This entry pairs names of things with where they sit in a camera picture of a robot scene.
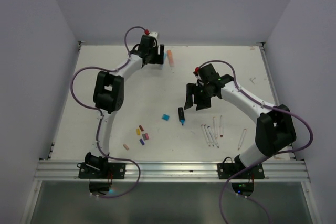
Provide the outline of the blue highlighter cap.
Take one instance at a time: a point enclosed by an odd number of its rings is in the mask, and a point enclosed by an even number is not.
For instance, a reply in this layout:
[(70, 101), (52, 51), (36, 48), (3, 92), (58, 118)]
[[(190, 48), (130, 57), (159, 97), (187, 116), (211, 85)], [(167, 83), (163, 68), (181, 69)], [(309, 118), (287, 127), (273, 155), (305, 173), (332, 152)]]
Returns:
[(165, 121), (168, 121), (169, 118), (170, 118), (170, 116), (167, 115), (167, 114), (163, 114), (163, 115), (162, 115), (162, 119), (165, 120)]

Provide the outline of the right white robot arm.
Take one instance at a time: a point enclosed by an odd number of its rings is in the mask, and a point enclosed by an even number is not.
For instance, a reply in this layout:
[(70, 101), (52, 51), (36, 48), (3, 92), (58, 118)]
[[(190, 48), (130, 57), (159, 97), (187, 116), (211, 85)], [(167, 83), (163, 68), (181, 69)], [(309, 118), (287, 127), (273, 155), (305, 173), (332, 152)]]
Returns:
[(211, 99), (217, 97), (237, 107), (256, 124), (254, 143), (234, 159), (236, 176), (246, 178), (253, 166), (296, 140), (290, 110), (285, 105), (275, 106), (244, 91), (234, 74), (220, 76), (212, 64), (197, 67), (193, 74), (197, 82), (186, 85), (184, 109), (208, 109)]

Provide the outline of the pink pen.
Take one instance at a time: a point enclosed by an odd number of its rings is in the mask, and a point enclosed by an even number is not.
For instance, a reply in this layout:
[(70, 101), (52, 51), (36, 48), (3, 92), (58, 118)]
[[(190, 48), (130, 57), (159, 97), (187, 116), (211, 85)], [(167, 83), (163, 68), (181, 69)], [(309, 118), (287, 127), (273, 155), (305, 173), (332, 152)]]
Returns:
[(209, 142), (209, 139), (207, 137), (207, 134), (206, 134), (206, 131), (205, 131), (205, 127), (204, 127), (204, 124), (201, 124), (201, 129), (202, 129), (202, 132), (203, 132), (203, 136), (204, 136), (204, 139), (206, 141), (206, 144), (208, 147), (211, 147), (211, 144)]

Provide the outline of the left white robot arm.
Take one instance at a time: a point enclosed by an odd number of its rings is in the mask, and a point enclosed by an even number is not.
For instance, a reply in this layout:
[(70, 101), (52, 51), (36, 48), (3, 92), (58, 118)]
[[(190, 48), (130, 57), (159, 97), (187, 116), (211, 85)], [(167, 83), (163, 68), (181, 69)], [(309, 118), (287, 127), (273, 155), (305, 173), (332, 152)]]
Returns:
[(113, 121), (124, 102), (124, 84), (147, 64), (164, 63), (164, 45), (158, 43), (158, 33), (149, 32), (130, 51), (128, 59), (115, 70), (101, 70), (96, 79), (93, 102), (99, 110), (95, 149), (85, 156), (85, 164), (97, 178), (104, 178), (109, 169), (109, 142)]

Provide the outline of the yellow capped pen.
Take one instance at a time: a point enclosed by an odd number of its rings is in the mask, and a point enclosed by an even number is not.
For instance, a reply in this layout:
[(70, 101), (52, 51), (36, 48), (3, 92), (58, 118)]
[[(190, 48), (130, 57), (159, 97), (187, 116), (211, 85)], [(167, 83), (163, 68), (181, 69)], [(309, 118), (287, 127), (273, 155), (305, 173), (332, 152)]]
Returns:
[(217, 118), (213, 117), (213, 128), (214, 128), (214, 136), (217, 139), (218, 138), (218, 127), (217, 127)]

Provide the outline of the peach capped pen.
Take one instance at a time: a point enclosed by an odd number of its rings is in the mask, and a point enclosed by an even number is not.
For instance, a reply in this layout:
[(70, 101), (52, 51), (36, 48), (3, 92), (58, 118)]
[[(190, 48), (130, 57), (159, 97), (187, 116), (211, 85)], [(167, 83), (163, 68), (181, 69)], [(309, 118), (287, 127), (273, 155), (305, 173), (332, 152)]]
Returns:
[(244, 142), (244, 139), (245, 139), (245, 136), (246, 136), (246, 132), (247, 132), (247, 129), (243, 129), (240, 140), (239, 140), (239, 143), (238, 143), (238, 148), (237, 148), (238, 150), (240, 150), (242, 145), (243, 145), (243, 142)]

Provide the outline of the brown capped pen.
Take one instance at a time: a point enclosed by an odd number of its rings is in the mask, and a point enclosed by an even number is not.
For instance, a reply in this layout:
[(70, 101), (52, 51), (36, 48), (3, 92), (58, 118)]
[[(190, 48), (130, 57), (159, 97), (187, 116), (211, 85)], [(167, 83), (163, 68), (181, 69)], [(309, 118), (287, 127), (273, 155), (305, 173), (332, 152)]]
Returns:
[(224, 135), (224, 120), (223, 116), (220, 116), (220, 137), (223, 137)]

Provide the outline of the blue pen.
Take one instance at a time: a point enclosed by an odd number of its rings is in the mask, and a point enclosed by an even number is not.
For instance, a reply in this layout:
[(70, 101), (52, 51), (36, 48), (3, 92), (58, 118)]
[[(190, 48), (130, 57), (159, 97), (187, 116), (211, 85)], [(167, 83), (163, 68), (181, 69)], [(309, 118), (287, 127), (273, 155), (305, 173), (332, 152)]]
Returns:
[(212, 139), (213, 144), (214, 144), (217, 148), (219, 148), (219, 144), (218, 144), (218, 142), (217, 142), (217, 140), (216, 140), (216, 138), (215, 138), (215, 135), (214, 135), (214, 132), (213, 132), (212, 128), (211, 128), (210, 126), (208, 126), (207, 128), (208, 128), (208, 131), (209, 131), (209, 134), (210, 134), (210, 136), (211, 136), (211, 139)]

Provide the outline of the grey pen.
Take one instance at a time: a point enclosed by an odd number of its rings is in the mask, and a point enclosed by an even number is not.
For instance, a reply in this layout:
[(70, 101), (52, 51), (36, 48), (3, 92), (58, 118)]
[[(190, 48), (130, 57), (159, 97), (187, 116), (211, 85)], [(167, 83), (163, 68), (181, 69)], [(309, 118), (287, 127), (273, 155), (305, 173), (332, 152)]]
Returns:
[(209, 133), (209, 130), (208, 130), (207, 125), (204, 125), (204, 129), (205, 129), (205, 133), (206, 133), (206, 136), (207, 136), (207, 139), (208, 139), (209, 144), (210, 144), (211, 146), (215, 146), (215, 144), (214, 144), (214, 142), (213, 142), (213, 140), (212, 140), (212, 137), (211, 137), (211, 135), (210, 135), (210, 133)]

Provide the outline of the black blue highlighter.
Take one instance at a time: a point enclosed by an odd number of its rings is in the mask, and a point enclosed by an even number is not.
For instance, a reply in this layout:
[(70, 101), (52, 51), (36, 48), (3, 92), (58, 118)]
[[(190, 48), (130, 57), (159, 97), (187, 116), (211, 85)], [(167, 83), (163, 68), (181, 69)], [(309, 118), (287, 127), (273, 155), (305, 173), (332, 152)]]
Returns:
[(178, 119), (179, 119), (179, 122), (184, 125), (185, 123), (185, 115), (184, 115), (184, 109), (182, 107), (179, 107), (178, 108)]

